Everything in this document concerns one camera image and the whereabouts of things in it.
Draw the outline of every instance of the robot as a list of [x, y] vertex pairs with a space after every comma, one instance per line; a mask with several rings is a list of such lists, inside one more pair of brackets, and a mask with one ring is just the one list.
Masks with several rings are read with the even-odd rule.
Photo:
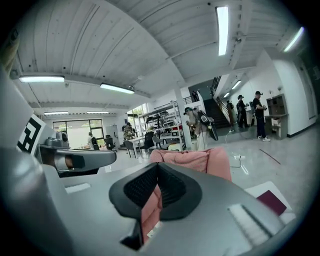
[[[32, 109], [0, 72], [6, 104], [0, 115], [14, 123], [1, 127], [0, 192], [15, 224], [45, 253], [264, 255], [285, 241], [286, 228], [275, 213], [220, 177], [166, 163], [92, 174], [113, 163], [116, 154], [69, 149], [65, 134], [42, 123], [32, 130], [30, 119], [37, 121]], [[144, 243], [141, 211], [157, 185], [162, 225]]]

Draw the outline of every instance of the staircase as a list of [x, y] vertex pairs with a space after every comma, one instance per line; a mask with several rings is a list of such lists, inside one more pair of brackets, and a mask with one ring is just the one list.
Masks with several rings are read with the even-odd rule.
[[203, 101], [206, 114], [208, 117], [214, 119], [215, 128], [226, 128], [230, 127], [230, 123], [219, 108], [218, 104], [214, 99], [207, 99]]

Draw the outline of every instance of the person with backpack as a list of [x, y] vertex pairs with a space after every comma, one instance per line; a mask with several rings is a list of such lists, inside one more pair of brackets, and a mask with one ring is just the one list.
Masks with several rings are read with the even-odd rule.
[[89, 137], [88, 137], [88, 145], [90, 146], [90, 150], [100, 150], [97, 139], [96, 137], [93, 136], [92, 132], [89, 132]]
[[242, 95], [239, 95], [238, 96], [238, 115], [240, 114], [240, 122], [238, 124], [238, 126], [240, 128], [243, 127], [243, 124], [244, 124], [244, 127], [245, 128], [248, 128], [249, 125], [247, 124], [247, 112], [246, 112], [246, 105], [244, 104], [244, 101], [243, 101], [243, 96]]
[[234, 105], [229, 100], [226, 101], [226, 108], [228, 109], [230, 125], [234, 126], [234, 123], [235, 123], [235, 118], [234, 118], [235, 110], [234, 110]]
[[186, 125], [195, 128], [194, 133], [196, 134], [197, 150], [201, 151], [208, 149], [209, 131], [208, 127], [200, 122], [198, 111], [199, 110], [196, 108], [192, 109], [191, 107], [186, 107], [184, 109], [184, 114], [189, 116]]

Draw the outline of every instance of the jeans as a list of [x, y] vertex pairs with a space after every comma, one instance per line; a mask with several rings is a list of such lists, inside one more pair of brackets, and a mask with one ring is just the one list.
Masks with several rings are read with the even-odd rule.
[[242, 111], [240, 113], [239, 127], [242, 128], [243, 124], [244, 124], [244, 127], [249, 127], [249, 125], [247, 124], [247, 112], [246, 111]]
[[262, 136], [262, 138], [266, 137], [266, 131], [265, 131], [265, 119], [264, 117], [255, 117], [256, 118], [256, 130], [257, 135]]

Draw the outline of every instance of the backpack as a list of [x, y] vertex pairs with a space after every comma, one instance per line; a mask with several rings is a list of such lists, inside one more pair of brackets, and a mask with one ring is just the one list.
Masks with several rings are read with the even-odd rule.
[[92, 145], [97, 145], [98, 144], [96, 137], [92, 137], [91, 138], [91, 142], [92, 142]]
[[200, 122], [208, 127], [209, 134], [210, 134], [211, 138], [214, 139], [215, 141], [217, 141], [219, 139], [219, 137], [217, 134], [217, 129], [215, 126], [214, 119], [212, 117], [208, 117], [207, 114], [205, 112], [203, 112], [202, 110], [200, 110], [198, 112], [198, 117], [200, 119]]

